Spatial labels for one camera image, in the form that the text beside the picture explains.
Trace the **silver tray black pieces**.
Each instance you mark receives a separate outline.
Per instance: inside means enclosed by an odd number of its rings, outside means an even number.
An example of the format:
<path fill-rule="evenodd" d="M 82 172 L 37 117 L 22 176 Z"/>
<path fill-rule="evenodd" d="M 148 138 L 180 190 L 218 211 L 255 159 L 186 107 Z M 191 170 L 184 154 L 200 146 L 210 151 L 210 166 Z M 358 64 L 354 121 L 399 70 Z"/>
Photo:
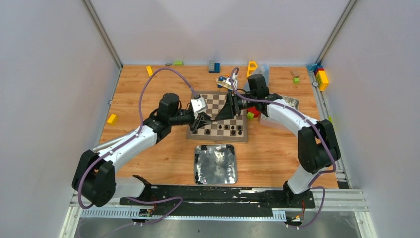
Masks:
<path fill-rule="evenodd" d="M 234 146 L 198 145 L 194 151 L 194 180 L 198 185 L 235 184 L 238 174 Z"/>

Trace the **grey cylinder tube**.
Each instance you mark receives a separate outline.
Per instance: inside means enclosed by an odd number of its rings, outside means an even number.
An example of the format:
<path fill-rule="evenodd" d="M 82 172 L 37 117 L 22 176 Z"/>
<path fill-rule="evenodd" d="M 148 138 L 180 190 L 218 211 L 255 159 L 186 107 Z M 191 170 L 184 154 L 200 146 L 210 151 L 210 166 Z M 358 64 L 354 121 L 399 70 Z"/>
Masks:
<path fill-rule="evenodd" d="M 111 139 L 111 140 L 108 140 L 108 141 L 105 141 L 105 142 L 102 142 L 102 143 L 98 144 L 96 147 L 94 147 L 94 148 L 92 149 L 92 151 L 94 151 L 94 152 L 98 152 L 98 151 L 103 150 L 103 149 L 105 149 L 105 148 L 107 148 L 107 147 L 109 147 L 109 146 L 112 146 L 112 145 L 114 145 L 115 143 L 117 143 L 117 142 L 121 141 L 123 138 L 127 137 L 127 136 L 128 136 L 130 133 L 132 133 L 132 132 L 133 132 L 133 131 L 130 131 L 130 132 L 129 132 L 129 133 L 127 133 L 127 134 L 121 135 L 121 136 L 119 136 L 119 137 L 116 137 L 116 138 L 114 138 L 114 139 Z"/>

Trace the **translucent blue plastic container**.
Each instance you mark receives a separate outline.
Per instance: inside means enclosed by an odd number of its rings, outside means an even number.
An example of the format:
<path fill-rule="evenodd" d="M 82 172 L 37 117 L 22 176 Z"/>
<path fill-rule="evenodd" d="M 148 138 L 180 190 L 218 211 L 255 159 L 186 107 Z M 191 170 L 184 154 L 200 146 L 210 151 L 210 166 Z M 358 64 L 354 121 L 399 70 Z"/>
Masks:
<path fill-rule="evenodd" d="M 270 78 L 270 67 L 268 64 L 261 64 L 257 67 L 254 71 L 255 74 L 262 74 L 265 78 L 265 83 L 269 86 L 269 78 Z"/>

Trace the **red yellow blue block toy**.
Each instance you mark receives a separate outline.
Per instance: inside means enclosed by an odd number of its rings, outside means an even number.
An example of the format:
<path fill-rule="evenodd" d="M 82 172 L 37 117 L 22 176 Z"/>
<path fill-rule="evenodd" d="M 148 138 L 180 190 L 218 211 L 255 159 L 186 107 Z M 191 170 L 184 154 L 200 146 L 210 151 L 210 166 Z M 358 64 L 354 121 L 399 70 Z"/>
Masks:
<path fill-rule="evenodd" d="M 256 109 L 256 107 L 251 107 L 246 109 L 246 117 L 248 120 L 253 120 L 254 118 L 258 118 L 261 115 L 261 112 Z"/>

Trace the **silver tray white pieces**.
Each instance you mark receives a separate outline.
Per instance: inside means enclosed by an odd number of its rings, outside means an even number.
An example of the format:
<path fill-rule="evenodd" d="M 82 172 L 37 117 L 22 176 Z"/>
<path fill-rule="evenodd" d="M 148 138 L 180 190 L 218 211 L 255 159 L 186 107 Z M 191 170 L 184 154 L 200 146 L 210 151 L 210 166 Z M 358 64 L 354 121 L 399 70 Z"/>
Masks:
<path fill-rule="evenodd" d="M 292 108 L 298 110 L 299 109 L 299 100 L 296 98 L 282 96 L 283 100 L 286 102 L 287 105 L 291 106 Z M 268 118 L 265 115 L 261 114 L 259 122 L 261 125 L 277 128 L 280 130 L 287 130 L 287 127 L 283 124 L 279 123 L 278 121 Z"/>

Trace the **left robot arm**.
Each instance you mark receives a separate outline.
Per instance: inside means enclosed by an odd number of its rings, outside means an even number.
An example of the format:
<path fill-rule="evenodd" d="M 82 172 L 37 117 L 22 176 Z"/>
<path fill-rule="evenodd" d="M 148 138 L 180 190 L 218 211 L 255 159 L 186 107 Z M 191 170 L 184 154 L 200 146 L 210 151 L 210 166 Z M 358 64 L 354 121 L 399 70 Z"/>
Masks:
<path fill-rule="evenodd" d="M 113 198 L 123 197 L 132 197 L 140 205 L 148 204 L 152 192 L 146 188 L 147 181 L 139 176 L 117 178 L 115 174 L 140 152 L 162 141 L 173 126 L 188 125 L 196 131 L 212 123 L 201 95 L 191 99 L 188 108 L 181 106 L 178 95 L 166 93 L 158 108 L 137 129 L 98 152 L 85 151 L 71 184 L 77 191 L 79 206 L 83 209 L 102 207 Z"/>

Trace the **wooden chessboard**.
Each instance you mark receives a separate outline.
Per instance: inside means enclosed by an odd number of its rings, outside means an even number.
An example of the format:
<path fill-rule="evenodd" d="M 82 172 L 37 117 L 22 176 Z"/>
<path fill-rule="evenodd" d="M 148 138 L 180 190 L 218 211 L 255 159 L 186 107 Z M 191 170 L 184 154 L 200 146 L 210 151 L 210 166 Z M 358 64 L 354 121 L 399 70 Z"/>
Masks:
<path fill-rule="evenodd" d="M 208 106 L 206 113 L 215 118 L 226 102 L 226 92 L 220 91 L 197 91 Z M 214 121 L 212 124 L 199 128 L 193 133 L 187 128 L 187 139 L 248 142 L 248 129 L 246 110 L 233 119 Z"/>

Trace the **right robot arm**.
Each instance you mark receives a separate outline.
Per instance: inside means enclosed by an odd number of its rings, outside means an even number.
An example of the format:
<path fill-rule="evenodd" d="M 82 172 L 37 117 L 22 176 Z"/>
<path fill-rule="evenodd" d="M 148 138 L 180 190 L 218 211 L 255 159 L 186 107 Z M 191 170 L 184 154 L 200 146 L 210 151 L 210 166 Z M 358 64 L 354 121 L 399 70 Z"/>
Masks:
<path fill-rule="evenodd" d="M 302 202 L 302 193 L 309 190 L 320 175 L 336 171 L 341 152 L 333 124 L 327 119 L 309 117 L 289 105 L 282 96 L 270 93 L 262 74 L 253 74 L 247 81 L 249 91 L 241 94 L 234 89 L 228 93 L 215 120 L 233 119 L 242 110 L 255 108 L 296 135 L 300 165 L 283 186 L 284 203 L 295 207 Z"/>

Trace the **colourful toy car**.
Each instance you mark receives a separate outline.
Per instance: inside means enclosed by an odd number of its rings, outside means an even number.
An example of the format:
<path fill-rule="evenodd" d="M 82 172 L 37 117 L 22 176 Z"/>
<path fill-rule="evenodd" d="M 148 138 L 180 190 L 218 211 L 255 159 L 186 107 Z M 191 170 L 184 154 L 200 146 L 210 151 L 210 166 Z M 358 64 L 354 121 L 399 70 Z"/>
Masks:
<path fill-rule="evenodd" d="M 230 84 L 230 81 L 228 78 L 224 77 L 224 76 L 220 76 L 217 80 L 217 87 L 218 88 L 226 88 L 228 90 L 232 90 L 232 86 Z"/>

